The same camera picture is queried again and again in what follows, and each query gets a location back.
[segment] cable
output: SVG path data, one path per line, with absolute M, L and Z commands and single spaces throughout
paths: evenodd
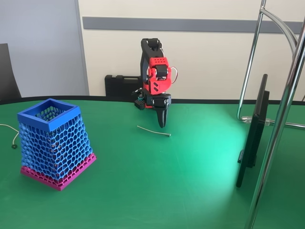
M 177 78 L 178 78 L 178 70 L 177 70 L 175 67 L 171 67 L 171 69 L 172 69 L 172 68 L 174 68 L 174 69 L 176 70 L 176 78 L 175 78 L 175 80 L 174 80 L 174 82 L 176 82 L 176 80 L 177 80 Z
M 2 125 L 2 126 L 7 126 L 7 127 L 11 128 L 11 129 L 13 129 L 14 131 L 17 132 L 16 136 L 15 136 L 14 139 L 13 139 L 13 145 L 11 146 L 13 149 L 16 149 L 16 148 L 17 148 L 17 145 L 15 144 L 15 140 L 16 140 L 16 137 L 17 137 L 18 134 L 19 134 L 19 131 L 16 130 L 15 128 L 11 127 L 10 125 L 6 125 L 6 124 L 0 124 L 0 125 Z
M 161 44 L 161 52 L 163 53 L 163 57 L 165 57 L 165 54 L 164 54 L 164 52 L 163 52 L 163 45 L 162 45 L 162 43 L 160 42 L 160 44 Z
M 147 130 L 147 131 L 149 131 L 149 132 L 155 133 L 155 134 L 166 135 L 166 136 L 169 136 L 169 137 L 171 136 L 171 134 L 155 132 L 155 131 L 148 130 L 148 129 L 145 129 L 145 128 L 143 128 L 143 127 L 140 127 L 140 126 L 138 126 L 138 125 L 137 125 L 137 127 L 138 127 L 138 128 L 141 128 L 141 129 L 143 129 L 143 130 Z

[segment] pink base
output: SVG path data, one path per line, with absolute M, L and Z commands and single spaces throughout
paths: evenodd
M 96 160 L 94 153 L 87 156 L 81 163 L 79 163 L 72 171 L 64 178 L 55 180 L 43 173 L 36 172 L 27 166 L 22 166 L 20 172 L 28 177 L 31 177 L 45 185 L 48 185 L 58 191 L 62 191 L 68 184 L 70 184 L 79 174 L 81 174 L 89 165 Z

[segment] black monitor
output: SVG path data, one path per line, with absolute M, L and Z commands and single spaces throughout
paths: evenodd
M 263 134 L 269 103 L 269 92 L 265 91 L 267 78 L 268 75 L 264 74 L 258 92 L 247 141 L 238 158 L 240 167 L 236 182 L 237 187 L 242 185 L 246 167 L 252 168 L 255 166 L 256 153 Z

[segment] green table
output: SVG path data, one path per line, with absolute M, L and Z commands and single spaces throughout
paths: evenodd
M 0 229 L 243 229 L 272 127 L 256 166 L 235 187 L 249 125 L 236 104 L 172 104 L 162 131 L 156 113 L 131 103 L 66 101 L 81 108 L 97 160 L 62 192 L 20 174 L 15 132 L 0 126 Z M 35 102 L 0 105 L 0 123 Z M 278 105 L 269 105 L 275 118 Z M 250 115 L 254 105 L 244 105 Z M 288 122 L 305 123 L 293 105 Z M 305 227 L 305 131 L 286 128 L 255 228 Z

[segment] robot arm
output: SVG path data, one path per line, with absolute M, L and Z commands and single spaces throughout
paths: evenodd
M 161 128 L 166 124 L 167 109 L 171 104 L 171 95 L 166 90 L 172 85 L 171 68 L 164 57 L 162 44 L 157 38 L 141 41 L 141 78 L 143 88 L 135 93 L 139 95 L 134 102 L 140 110 L 152 108 L 157 112 Z

